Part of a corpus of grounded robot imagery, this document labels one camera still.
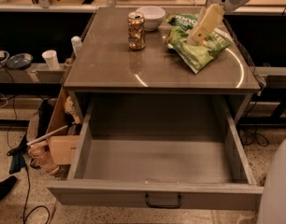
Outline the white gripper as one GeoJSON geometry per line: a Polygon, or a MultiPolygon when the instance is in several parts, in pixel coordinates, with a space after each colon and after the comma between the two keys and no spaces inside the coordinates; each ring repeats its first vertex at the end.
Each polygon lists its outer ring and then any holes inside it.
{"type": "Polygon", "coordinates": [[[234,11],[250,0],[207,0],[198,16],[197,24],[188,32],[187,43],[195,45],[202,42],[222,22],[225,11],[234,11]]]}

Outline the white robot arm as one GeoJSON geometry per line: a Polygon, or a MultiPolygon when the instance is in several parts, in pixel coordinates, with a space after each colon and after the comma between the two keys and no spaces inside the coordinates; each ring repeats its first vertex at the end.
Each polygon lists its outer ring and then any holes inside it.
{"type": "MultiPolygon", "coordinates": [[[[225,12],[250,0],[207,0],[197,24],[189,32],[189,44],[202,42],[222,22],[225,12]]],[[[286,139],[277,149],[265,179],[256,224],[286,224],[286,139]]]]}

